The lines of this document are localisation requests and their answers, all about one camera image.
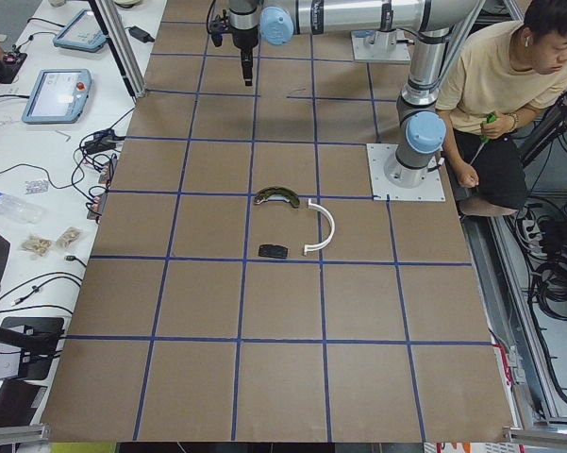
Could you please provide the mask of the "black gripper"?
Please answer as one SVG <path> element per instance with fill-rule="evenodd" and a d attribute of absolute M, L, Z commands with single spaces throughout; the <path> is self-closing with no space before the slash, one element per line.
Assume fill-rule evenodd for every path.
<path fill-rule="evenodd" d="M 240 50 L 242 77 L 246 87 L 253 86 L 253 51 L 258 46 L 258 29 L 232 28 L 234 45 Z"/>

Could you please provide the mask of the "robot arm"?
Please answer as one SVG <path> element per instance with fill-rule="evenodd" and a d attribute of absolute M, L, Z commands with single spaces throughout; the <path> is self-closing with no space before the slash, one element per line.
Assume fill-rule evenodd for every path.
<path fill-rule="evenodd" d="M 230 1 L 222 13 L 209 14 L 206 30 L 215 45 L 225 34 L 241 55 L 242 77 L 253 83 L 253 50 L 260 40 L 283 45 L 295 35 L 403 30 L 415 39 L 407 83 L 397 100 L 401 141 L 383 166 L 386 178 L 404 188 L 419 186 L 446 128 L 433 106 L 442 74 L 458 51 L 449 40 L 453 27 L 467 28 L 478 1 Z"/>

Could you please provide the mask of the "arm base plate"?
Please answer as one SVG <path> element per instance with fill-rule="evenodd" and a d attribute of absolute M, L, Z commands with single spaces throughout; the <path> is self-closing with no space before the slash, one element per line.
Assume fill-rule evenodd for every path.
<path fill-rule="evenodd" d="M 372 197 L 375 201 L 444 202 L 439 162 L 432 157 L 425 168 L 409 169 L 396 158 L 396 144 L 367 143 Z"/>
<path fill-rule="evenodd" d="M 366 63 L 410 63 L 409 46 L 412 40 L 402 30 L 380 32 L 375 30 L 351 33 L 354 61 Z"/>

